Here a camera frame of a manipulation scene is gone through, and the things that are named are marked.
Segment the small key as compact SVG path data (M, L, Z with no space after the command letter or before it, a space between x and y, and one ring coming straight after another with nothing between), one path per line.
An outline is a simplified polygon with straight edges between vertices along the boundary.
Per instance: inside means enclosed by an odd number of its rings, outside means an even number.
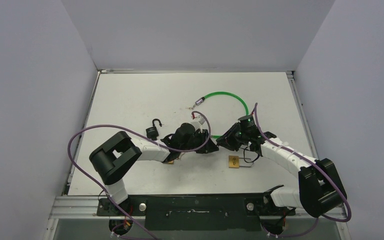
M196 107L195 105L187 106L186 109L187 109L187 110L191 110L191 111L193 111L195 107Z

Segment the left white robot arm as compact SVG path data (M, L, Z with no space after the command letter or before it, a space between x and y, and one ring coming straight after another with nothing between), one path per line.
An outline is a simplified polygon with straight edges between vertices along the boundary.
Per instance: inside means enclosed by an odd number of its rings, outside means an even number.
M89 161L112 197L109 208L121 216L129 210L123 177L137 161L168 163L184 153L210 154L218 150L208 129L198 123L183 123L174 133L150 141L119 131L92 151Z

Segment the green cable lock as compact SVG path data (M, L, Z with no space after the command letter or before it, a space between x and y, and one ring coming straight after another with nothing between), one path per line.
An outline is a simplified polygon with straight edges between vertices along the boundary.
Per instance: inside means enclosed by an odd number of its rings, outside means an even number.
M231 92L227 92L227 91L215 91L215 92L208 93L208 94L202 96L201 98L197 99L194 102L194 104L191 107L189 107L188 109L193 111L195 107L201 105L202 103L205 102L205 100L207 100L207 99L209 99L211 97L214 97L214 96L229 96L229 97L232 97L232 98L238 100L242 104L242 106L244 108L245 115L249 115L250 114L250 111L249 111L249 108L248 108L246 102L241 97L239 97L238 95L236 95L234 93L231 93Z

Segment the long-shackle brass padlock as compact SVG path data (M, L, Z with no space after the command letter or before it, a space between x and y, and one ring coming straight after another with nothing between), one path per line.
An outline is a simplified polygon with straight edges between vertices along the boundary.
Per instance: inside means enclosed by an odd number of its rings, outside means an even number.
M239 157L237 155L229 155L227 166L232 169L252 168L254 166L254 162L252 162L251 159L248 157Z

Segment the short brass padlock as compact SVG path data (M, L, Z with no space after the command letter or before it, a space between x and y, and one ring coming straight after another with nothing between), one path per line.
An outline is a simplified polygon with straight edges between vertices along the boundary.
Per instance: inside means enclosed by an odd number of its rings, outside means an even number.
M164 164L168 164L168 165L173 165L174 164L174 160L172 160L172 161L168 161L168 162L164 162Z

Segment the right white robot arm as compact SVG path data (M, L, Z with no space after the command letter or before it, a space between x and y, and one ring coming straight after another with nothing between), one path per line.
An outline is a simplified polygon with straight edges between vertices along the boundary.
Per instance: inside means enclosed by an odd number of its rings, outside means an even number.
M288 207L304 209L317 218L341 204L349 206L338 171L330 159L306 156L275 134L263 132L251 114L239 118L216 139L216 143L230 151L248 147L259 157L271 160L297 179L297 188L280 186L269 191L269 197L263 199L262 207L270 215L276 214L282 207Z

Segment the black padlock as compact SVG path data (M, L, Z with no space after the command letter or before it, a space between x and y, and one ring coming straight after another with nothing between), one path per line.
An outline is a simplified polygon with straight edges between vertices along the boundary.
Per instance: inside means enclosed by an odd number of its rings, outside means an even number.
M156 141L158 136L159 136L159 132L157 130L155 122L157 122L160 127L163 126L163 124L162 124L160 119L154 118L152 120L152 126L145 129L146 137L148 139L153 140L153 141Z

